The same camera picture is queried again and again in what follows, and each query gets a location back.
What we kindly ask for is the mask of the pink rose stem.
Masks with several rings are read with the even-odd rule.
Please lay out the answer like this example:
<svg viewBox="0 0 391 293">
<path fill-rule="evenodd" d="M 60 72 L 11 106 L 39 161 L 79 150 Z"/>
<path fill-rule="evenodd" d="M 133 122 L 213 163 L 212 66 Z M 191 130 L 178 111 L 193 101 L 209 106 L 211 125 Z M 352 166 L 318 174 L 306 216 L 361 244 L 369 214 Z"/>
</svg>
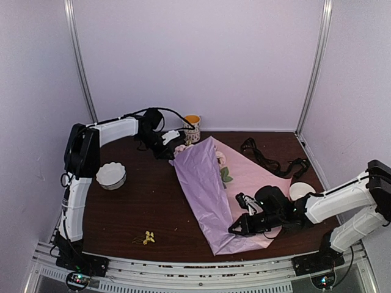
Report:
<svg viewBox="0 0 391 293">
<path fill-rule="evenodd" d="M 177 146 L 174 149 L 174 157 L 176 157 L 179 153 L 184 152 L 187 149 L 190 149 L 190 147 L 193 147 L 194 145 L 192 143 L 190 144 L 182 144 Z M 224 188 L 226 189 L 226 184 L 233 181 L 233 178 L 230 176 L 229 169 L 227 167 L 227 158 L 225 154 L 217 149 L 217 146 L 213 146 L 216 158 L 217 158 L 217 164 L 219 166 L 219 173 L 221 177 L 221 181 L 223 183 Z"/>
</svg>

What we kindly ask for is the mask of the black printed ribbon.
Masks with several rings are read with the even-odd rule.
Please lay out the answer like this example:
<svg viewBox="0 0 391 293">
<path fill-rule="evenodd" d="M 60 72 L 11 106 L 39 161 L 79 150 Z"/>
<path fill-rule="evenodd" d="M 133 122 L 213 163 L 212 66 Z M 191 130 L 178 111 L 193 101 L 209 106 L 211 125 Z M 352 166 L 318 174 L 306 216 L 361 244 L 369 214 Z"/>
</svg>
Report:
<svg viewBox="0 0 391 293">
<path fill-rule="evenodd" d="M 307 159 L 298 157 L 293 161 L 288 161 L 287 169 L 283 170 L 281 164 L 278 161 L 268 159 L 264 156 L 264 154 L 257 148 L 257 144 L 252 137 L 246 139 L 240 146 L 241 154 L 244 154 L 246 151 L 252 152 L 258 165 L 280 178 L 293 177 L 294 179 L 299 179 L 307 173 L 311 166 Z"/>
</svg>

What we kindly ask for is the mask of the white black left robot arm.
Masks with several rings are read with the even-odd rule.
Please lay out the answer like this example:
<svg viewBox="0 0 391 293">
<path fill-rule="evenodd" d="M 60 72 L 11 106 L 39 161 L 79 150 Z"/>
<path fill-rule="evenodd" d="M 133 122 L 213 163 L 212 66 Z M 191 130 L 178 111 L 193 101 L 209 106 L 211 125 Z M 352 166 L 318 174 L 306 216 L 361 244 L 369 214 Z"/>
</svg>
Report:
<svg viewBox="0 0 391 293">
<path fill-rule="evenodd" d="M 151 150 L 156 159 L 172 160 L 175 147 L 184 142 L 181 130 L 157 131 L 164 119 L 163 109 L 152 107 L 118 118 L 83 125 L 73 125 L 64 154 L 65 172 L 61 176 L 65 193 L 62 216 L 55 245 L 64 261 L 75 271 L 88 265 L 82 252 L 82 222 L 86 196 L 101 167 L 100 149 L 107 143 L 134 137 Z"/>
</svg>

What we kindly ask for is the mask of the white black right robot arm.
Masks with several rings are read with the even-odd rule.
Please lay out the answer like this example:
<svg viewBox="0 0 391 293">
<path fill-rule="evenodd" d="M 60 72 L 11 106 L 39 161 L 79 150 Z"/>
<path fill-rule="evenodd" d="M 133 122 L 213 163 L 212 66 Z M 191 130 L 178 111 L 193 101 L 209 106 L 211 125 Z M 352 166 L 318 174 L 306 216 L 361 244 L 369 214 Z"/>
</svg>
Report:
<svg viewBox="0 0 391 293">
<path fill-rule="evenodd" d="M 240 193 L 236 200 L 246 212 L 228 231 L 240 236 L 263 234 L 276 227 L 297 230 L 359 209 L 343 225 L 324 235 L 322 249 L 313 256 L 313 264 L 324 270 L 337 259 L 337 253 L 390 224 L 390 167 L 374 159 L 347 183 L 322 193 L 309 192 L 296 201 L 290 201 L 276 186 L 264 186 L 254 197 Z"/>
</svg>

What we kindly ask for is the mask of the floral ceramic mug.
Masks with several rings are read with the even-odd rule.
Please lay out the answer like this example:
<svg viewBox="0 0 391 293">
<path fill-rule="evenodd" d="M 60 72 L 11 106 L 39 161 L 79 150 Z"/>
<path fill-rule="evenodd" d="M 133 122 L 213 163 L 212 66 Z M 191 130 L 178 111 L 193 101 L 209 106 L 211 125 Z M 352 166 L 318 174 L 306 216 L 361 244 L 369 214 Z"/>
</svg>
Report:
<svg viewBox="0 0 391 293">
<path fill-rule="evenodd" d="M 198 115 L 185 116 L 184 134 L 187 142 L 197 143 L 200 140 L 200 124 L 201 118 Z"/>
</svg>

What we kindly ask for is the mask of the white scalloped bowl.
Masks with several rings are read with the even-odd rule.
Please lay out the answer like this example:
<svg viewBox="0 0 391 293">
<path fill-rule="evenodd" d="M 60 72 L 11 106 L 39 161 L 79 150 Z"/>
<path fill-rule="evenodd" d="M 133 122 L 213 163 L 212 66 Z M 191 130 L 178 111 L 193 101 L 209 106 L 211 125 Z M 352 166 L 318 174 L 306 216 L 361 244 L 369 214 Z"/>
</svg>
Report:
<svg viewBox="0 0 391 293">
<path fill-rule="evenodd" d="M 96 181 L 105 190 L 116 190 L 126 181 L 125 166 L 119 162 L 104 164 L 96 174 Z"/>
</svg>

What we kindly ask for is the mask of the white round bowl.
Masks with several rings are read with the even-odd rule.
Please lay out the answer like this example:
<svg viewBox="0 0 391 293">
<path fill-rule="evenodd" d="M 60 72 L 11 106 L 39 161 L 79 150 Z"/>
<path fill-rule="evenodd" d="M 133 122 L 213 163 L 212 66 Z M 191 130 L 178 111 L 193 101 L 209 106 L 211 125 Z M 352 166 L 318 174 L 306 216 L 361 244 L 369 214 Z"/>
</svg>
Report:
<svg viewBox="0 0 391 293">
<path fill-rule="evenodd" d="M 296 182 L 290 186 L 289 196 L 291 201 L 296 201 L 308 193 L 315 193 L 316 190 L 309 184 L 303 182 Z"/>
</svg>

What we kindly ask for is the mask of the fallen yellow flower sprig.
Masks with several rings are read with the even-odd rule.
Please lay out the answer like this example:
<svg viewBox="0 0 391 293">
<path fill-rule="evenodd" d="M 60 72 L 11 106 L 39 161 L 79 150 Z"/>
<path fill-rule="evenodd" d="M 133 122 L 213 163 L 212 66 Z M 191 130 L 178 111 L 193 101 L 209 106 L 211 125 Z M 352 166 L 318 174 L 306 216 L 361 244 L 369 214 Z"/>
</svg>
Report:
<svg viewBox="0 0 391 293">
<path fill-rule="evenodd" d="M 148 243 L 155 243 L 155 234 L 151 231 L 146 231 L 143 236 L 137 236 L 132 240 L 133 244 L 147 245 Z"/>
</svg>

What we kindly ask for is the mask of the front aluminium rail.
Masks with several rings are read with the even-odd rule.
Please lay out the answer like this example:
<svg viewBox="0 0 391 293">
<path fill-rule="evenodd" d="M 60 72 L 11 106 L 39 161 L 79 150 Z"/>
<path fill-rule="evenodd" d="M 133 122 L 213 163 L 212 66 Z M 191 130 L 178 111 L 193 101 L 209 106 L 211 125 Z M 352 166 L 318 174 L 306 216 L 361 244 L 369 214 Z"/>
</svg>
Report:
<svg viewBox="0 0 391 293">
<path fill-rule="evenodd" d="M 21 292 L 71 292 L 65 284 L 69 270 L 56 266 L 49 254 L 52 245 L 38 242 Z M 338 283 L 348 271 L 345 264 L 334 271 L 297 275 L 292 257 L 233 262 L 155 262 L 108 258 L 105 277 L 92 277 L 81 292 L 380 292 L 365 248 L 353 246 L 354 261 L 344 280 L 332 290 L 316 288 L 315 276 L 334 272 Z"/>
</svg>

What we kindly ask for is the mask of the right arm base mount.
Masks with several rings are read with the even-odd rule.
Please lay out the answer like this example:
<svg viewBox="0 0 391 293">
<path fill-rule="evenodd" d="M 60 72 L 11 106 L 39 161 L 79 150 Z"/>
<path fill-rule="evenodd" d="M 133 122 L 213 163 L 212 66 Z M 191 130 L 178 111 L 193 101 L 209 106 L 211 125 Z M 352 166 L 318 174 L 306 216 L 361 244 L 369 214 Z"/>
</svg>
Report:
<svg viewBox="0 0 391 293">
<path fill-rule="evenodd" d="M 332 289 L 337 284 L 335 269 L 345 263 L 343 255 L 326 255 L 320 252 L 292 259 L 296 276 L 310 275 L 315 288 L 320 290 Z"/>
</svg>

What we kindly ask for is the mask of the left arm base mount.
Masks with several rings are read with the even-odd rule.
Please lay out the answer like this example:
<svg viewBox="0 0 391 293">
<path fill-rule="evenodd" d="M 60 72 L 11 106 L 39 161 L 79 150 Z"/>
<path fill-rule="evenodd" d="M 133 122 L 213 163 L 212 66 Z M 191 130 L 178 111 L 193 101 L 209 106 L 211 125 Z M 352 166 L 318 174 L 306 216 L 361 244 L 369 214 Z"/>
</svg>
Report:
<svg viewBox="0 0 391 293">
<path fill-rule="evenodd" d="M 95 255 L 82 255 L 83 260 L 71 262 L 58 257 L 56 266 L 69 270 L 65 277 L 65 284 L 72 291 L 86 289 L 92 277 L 105 277 L 109 265 L 109 259 Z"/>
</svg>

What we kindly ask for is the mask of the left aluminium frame post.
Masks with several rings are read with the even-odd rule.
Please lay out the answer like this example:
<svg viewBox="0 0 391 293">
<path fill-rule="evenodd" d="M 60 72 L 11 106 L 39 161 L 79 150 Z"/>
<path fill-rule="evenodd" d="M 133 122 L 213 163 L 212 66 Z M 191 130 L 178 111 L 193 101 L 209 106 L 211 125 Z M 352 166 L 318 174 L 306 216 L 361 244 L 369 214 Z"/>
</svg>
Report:
<svg viewBox="0 0 391 293">
<path fill-rule="evenodd" d="M 92 123 L 98 123 L 97 111 L 93 103 L 89 83 L 87 80 L 86 69 L 82 58 L 73 1 L 64 0 L 64 9 L 65 9 L 65 18 L 67 20 L 68 30 L 70 33 L 71 45 L 73 48 L 73 54 L 76 62 L 76 71 L 78 74 L 79 83 L 82 90 L 82 96 L 86 103 L 87 111 Z"/>
</svg>

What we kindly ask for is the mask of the aluminium frame post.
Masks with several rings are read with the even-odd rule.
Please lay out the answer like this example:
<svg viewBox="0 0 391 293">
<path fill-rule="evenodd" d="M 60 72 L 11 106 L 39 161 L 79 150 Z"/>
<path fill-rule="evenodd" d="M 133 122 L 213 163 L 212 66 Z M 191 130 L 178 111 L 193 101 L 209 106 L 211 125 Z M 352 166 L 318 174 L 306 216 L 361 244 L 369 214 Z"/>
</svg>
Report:
<svg viewBox="0 0 391 293">
<path fill-rule="evenodd" d="M 79 83 L 82 90 L 82 96 L 86 103 L 87 111 L 92 123 L 98 123 L 97 111 L 93 103 L 89 83 L 87 80 L 86 69 L 82 58 L 73 1 L 64 0 L 64 9 L 65 9 L 65 18 L 67 20 L 68 30 L 70 33 L 71 45 L 73 48 L 73 54 L 76 62 L 76 71 L 78 74 Z"/>
<path fill-rule="evenodd" d="M 313 60 L 313 66 L 310 74 L 309 83 L 307 86 L 304 104 L 301 110 L 299 121 L 296 127 L 295 134 L 301 136 L 305 122 L 309 115 L 310 106 L 315 95 L 316 85 L 320 76 L 321 65 L 326 52 L 327 42 L 329 39 L 329 31 L 332 21 L 332 11 L 333 11 L 333 1 L 324 0 L 323 1 L 323 12 L 320 21 L 320 29 L 318 34 L 318 41 L 315 50 L 315 56 Z"/>
</svg>

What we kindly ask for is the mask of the right aluminium frame post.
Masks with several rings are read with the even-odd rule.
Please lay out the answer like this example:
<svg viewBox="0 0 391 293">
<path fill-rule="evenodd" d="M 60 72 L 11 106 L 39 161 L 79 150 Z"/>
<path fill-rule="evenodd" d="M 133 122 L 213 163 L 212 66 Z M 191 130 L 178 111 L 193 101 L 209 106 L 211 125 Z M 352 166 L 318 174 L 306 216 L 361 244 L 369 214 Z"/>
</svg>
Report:
<svg viewBox="0 0 391 293">
<path fill-rule="evenodd" d="M 310 74 L 309 83 L 307 86 L 304 104 L 301 110 L 299 121 L 296 127 L 295 134 L 301 136 L 305 122 L 309 115 L 310 106 L 315 95 L 316 85 L 320 76 L 321 65 L 326 52 L 327 42 L 329 39 L 329 31 L 332 21 L 332 11 L 333 11 L 333 1 L 324 0 L 323 1 L 323 12 L 320 21 L 320 29 L 318 34 L 318 41 L 315 50 L 315 56 L 313 60 L 313 66 Z"/>
</svg>

